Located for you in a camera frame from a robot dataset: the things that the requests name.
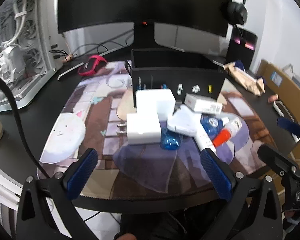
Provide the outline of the white cream tube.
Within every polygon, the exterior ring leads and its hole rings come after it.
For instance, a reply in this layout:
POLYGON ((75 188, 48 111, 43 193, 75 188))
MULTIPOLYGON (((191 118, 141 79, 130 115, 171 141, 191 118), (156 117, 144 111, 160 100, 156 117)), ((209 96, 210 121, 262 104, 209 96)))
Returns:
POLYGON ((203 126, 199 126, 197 128, 197 133, 194 137, 194 140, 198 146, 198 149, 200 151, 206 149, 206 148, 209 148, 212 150, 212 152, 214 154, 216 154, 216 148, 215 146, 213 145, 211 139, 209 138, 209 136, 207 135, 205 129, 203 128, 203 126))

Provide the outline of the orange cap glue bottle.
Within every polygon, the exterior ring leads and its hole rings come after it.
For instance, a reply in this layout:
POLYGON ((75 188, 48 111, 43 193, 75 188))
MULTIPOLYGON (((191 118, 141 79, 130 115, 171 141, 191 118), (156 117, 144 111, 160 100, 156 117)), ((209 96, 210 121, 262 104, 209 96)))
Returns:
POLYGON ((231 119, 219 132, 219 134, 213 139, 212 143, 215 147, 219 147, 232 137, 234 137, 242 128, 242 122, 240 118, 236 117, 231 119))

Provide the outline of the white medicine box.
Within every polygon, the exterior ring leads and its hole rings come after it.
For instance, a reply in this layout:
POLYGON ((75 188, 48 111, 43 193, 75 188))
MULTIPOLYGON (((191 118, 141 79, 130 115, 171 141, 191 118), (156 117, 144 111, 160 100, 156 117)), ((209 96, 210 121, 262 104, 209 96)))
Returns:
POLYGON ((220 114, 223 108, 222 103, 210 97, 196 94, 186 94, 184 103, 196 113, 220 114))

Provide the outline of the white plug charger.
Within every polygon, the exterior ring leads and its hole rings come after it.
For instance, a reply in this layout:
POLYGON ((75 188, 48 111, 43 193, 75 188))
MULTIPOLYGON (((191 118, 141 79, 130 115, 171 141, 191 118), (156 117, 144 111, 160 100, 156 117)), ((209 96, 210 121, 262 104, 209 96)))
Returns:
POLYGON ((129 145, 158 144, 161 140, 157 113, 129 113, 126 122, 117 127, 117 135, 125 134, 129 145))

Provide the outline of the large white power adapter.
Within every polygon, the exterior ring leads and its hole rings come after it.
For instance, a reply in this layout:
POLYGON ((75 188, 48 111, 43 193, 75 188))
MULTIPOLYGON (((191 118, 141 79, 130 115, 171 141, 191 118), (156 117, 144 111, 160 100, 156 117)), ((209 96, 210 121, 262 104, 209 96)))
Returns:
POLYGON ((175 98, 168 88, 138 90, 135 99, 138 113, 157 113, 160 121, 167 121, 174 113, 175 98))

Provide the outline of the black cardboard box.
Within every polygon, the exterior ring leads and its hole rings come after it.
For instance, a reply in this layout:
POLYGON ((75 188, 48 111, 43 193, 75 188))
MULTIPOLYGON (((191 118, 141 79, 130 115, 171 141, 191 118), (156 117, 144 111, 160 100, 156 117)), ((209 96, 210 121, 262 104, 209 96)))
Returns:
POLYGON ((177 102, 186 94, 217 99, 226 78, 223 67, 200 53, 172 49, 131 51, 133 92, 146 89, 171 90, 177 102))

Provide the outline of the blue eye drop bottle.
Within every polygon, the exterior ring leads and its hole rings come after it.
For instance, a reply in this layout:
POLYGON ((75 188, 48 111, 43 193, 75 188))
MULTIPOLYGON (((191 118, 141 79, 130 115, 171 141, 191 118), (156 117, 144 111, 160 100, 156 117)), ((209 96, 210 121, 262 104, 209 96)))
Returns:
POLYGON ((217 135, 221 129, 229 122, 228 117, 222 117, 220 119, 214 117, 205 116, 202 118, 200 123, 205 129, 207 135, 217 135))
POLYGON ((167 129, 161 129, 160 147, 167 151, 176 151, 180 148, 183 142, 183 136, 167 129))

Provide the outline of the white smartphone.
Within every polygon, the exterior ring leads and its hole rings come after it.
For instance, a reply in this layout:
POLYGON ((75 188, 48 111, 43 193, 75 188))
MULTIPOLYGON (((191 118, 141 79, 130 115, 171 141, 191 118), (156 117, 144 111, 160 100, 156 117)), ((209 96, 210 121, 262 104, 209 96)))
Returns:
POLYGON ((294 123, 295 120, 294 117, 290 114, 287 107, 280 100, 276 100, 273 103, 273 108, 275 109, 275 111, 277 111, 279 115, 277 119, 277 125, 280 128, 287 130, 291 134, 295 142, 299 142, 300 138, 293 133, 293 130, 290 127, 290 125, 294 123))

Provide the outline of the pink lip balm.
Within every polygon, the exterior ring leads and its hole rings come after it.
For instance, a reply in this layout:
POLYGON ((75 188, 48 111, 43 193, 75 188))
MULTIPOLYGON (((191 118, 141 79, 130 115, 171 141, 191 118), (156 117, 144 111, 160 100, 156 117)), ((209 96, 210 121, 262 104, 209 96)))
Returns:
POLYGON ((279 95, 278 94, 274 94, 271 95, 268 99, 267 99, 267 103, 269 104, 273 104, 275 101, 277 101, 279 99, 279 95))

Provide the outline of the wet wipes pack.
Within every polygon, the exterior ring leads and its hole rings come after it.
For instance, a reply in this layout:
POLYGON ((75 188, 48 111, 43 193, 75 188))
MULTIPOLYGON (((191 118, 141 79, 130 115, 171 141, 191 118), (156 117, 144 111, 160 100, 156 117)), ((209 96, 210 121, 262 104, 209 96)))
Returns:
POLYGON ((234 62, 225 64, 223 68, 239 85, 253 93, 255 96, 261 96, 265 93, 264 81, 262 78, 253 78, 243 70, 236 67, 234 62))

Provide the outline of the anime desk mat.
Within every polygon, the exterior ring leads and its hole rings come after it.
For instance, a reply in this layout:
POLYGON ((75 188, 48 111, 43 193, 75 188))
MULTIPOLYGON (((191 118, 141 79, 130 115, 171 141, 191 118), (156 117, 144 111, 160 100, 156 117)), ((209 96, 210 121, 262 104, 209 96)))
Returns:
POLYGON ((82 196, 153 199, 208 191, 199 154, 209 147, 234 171, 263 167, 256 146, 273 137, 221 68, 138 69, 102 62, 58 116, 40 163, 65 172, 93 148, 97 164, 82 196))

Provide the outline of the black speaker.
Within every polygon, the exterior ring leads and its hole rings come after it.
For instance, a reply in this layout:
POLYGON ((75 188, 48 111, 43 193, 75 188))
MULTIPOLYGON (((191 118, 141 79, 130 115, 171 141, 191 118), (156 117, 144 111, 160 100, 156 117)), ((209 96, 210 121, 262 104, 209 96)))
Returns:
POLYGON ((254 57, 257 39, 258 37, 255 33, 234 27, 226 53, 227 63, 240 60, 244 68, 249 69, 254 57))

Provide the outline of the pink gaming mouse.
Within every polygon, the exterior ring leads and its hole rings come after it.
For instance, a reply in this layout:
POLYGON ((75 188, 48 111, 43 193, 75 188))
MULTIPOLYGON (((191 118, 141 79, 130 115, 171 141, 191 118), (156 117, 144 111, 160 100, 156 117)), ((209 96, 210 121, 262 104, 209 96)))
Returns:
POLYGON ((100 55, 90 56, 86 63, 78 68, 77 73, 80 76, 93 76, 95 75, 102 67, 105 67, 107 60, 100 55))

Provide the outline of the black headphones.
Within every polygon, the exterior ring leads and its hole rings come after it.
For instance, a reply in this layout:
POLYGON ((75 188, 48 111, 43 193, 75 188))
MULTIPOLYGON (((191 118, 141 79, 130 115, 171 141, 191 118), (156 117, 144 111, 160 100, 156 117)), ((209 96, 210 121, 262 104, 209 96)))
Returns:
POLYGON ((231 0, 228 5, 228 20, 230 25, 244 25, 247 22, 248 11, 245 7, 247 0, 242 0, 241 3, 231 0))

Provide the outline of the white PC case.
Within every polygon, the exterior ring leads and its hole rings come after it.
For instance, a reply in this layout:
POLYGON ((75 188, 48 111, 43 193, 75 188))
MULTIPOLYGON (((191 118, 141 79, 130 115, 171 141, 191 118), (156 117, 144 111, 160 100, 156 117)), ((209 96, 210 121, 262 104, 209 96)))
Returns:
POLYGON ((18 108, 27 106, 71 54, 58 32, 58 0, 4 0, 0 6, 0 78, 18 108))

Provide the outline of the black curved monitor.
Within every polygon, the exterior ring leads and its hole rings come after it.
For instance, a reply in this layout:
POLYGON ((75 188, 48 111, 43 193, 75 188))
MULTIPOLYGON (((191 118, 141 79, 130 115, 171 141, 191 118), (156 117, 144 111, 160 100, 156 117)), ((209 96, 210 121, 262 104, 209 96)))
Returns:
POLYGON ((231 0, 58 0, 59 33, 97 24, 155 22, 225 36, 231 0))

